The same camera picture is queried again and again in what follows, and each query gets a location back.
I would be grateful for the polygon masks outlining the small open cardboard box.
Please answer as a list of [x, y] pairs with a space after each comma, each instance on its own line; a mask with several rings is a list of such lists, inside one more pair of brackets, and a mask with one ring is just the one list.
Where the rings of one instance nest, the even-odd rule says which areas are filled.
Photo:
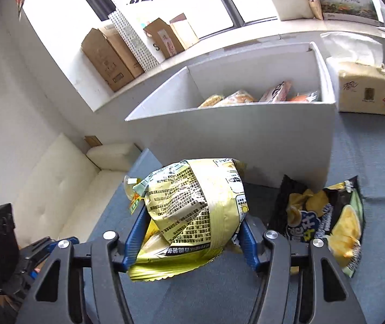
[[143, 29], [156, 43], [166, 59], [176, 56], [199, 42], [184, 13], [166, 23], [157, 18]]

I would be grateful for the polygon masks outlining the printed landscape gift box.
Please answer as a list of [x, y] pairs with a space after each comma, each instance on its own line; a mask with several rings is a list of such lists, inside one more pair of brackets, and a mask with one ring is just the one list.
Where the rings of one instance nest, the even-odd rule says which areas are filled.
[[380, 26], [373, 0], [310, 0], [319, 3], [324, 20], [339, 20]]

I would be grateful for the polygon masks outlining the cream white sofa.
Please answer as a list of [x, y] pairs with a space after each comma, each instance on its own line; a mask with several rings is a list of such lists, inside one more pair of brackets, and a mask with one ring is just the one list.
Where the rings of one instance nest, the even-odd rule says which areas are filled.
[[83, 153], [60, 134], [32, 170], [12, 205], [20, 247], [43, 238], [90, 237], [141, 151], [133, 143]]

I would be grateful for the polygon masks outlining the large brown cardboard box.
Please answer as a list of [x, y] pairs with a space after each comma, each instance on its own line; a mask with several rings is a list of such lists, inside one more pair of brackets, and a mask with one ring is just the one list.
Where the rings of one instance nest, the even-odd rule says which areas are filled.
[[144, 73], [112, 23], [99, 29], [92, 28], [83, 39], [81, 48], [113, 92]]

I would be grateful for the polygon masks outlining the yellow-green chip bag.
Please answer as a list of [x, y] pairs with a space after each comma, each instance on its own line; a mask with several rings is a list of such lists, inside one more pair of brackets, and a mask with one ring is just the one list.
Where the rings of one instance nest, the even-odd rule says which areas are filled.
[[237, 237], [249, 211], [245, 169], [245, 163], [232, 158], [182, 160], [135, 185], [150, 224], [128, 271], [130, 279], [167, 279], [218, 257]]

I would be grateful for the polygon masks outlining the white storage box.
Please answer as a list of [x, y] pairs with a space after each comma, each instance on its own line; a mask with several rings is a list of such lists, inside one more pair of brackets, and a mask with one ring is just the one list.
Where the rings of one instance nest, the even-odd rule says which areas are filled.
[[324, 187], [336, 105], [314, 42], [256, 45], [180, 69], [127, 116], [163, 164], [234, 158], [245, 181]]

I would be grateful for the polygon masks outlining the blue fabric table cover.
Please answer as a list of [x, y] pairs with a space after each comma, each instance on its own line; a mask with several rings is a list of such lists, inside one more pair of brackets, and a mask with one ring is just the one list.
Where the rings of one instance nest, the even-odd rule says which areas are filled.
[[326, 246], [297, 246], [254, 217], [241, 227], [243, 255], [153, 285], [119, 274], [101, 294], [85, 271], [92, 323], [385, 323], [385, 117], [344, 113], [336, 122], [330, 181], [359, 173], [366, 208], [362, 259], [353, 279]]

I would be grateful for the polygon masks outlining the white box on sill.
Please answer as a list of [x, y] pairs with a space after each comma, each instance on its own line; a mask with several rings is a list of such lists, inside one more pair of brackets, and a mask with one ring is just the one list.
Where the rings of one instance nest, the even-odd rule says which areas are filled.
[[272, 0], [281, 21], [313, 19], [309, 0]]

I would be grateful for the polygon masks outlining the black potato chip bag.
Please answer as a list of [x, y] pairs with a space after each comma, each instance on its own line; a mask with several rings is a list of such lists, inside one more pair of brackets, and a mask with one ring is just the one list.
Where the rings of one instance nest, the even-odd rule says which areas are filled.
[[301, 243], [325, 239], [343, 273], [352, 277], [361, 260], [364, 224], [356, 176], [313, 192], [285, 175], [269, 228]]

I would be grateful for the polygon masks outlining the clear jelly cup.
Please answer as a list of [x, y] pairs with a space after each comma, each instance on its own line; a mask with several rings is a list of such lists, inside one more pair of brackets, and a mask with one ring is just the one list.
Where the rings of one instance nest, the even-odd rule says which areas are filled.
[[130, 201], [134, 199], [140, 199], [140, 195], [137, 195], [133, 187], [142, 181], [141, 178], [133, 178], [125, 175], [123, 178], [124, 192]]

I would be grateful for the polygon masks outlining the white dotted paper bag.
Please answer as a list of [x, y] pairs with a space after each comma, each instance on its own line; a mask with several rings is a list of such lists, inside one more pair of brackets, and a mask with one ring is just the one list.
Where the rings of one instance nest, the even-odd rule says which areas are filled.
[[116, 7], [108, 17], [144, 72], [158, 67], [165, 60], [160, 47], [144, 30], [157, 18], [152, 1]]

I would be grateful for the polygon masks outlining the beige tissue pack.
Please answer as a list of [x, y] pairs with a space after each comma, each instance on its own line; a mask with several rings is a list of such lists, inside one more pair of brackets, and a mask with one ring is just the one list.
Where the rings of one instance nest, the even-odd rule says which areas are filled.
[[385, 116], [383, 46], [374, 39], [350, 32], [321, 34], [329, 52], [326, 66], [337, 109], [346, 113]]

